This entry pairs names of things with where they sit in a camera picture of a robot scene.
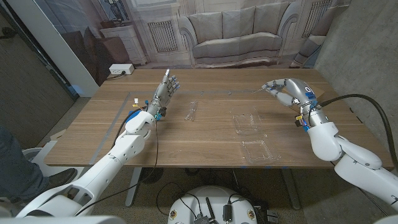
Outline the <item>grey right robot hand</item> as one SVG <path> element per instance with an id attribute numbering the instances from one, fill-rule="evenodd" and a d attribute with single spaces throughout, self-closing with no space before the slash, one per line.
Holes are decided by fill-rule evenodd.
<path id="1" fill-rule="evenodd" d="M 317 104 L 315 93 L 309 85 L 296 78 L 276 79 L 263 84 L 261 88 L 285 106 L 297 105 L 303 114 L 309 113 Z"/>

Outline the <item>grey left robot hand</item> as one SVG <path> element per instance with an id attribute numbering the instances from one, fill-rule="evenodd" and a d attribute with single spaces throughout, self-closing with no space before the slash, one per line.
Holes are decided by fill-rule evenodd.
<path id="1" fill-rule="evenodd" d="M 165 116 L 167 105 L 178 88 L 180 88 L 180 85 L 177 78 L 175 75 L 171 76 L 170 70 L 167 69 L 146 111 L 153 116 L 157 116 L 158 114 Z"/>

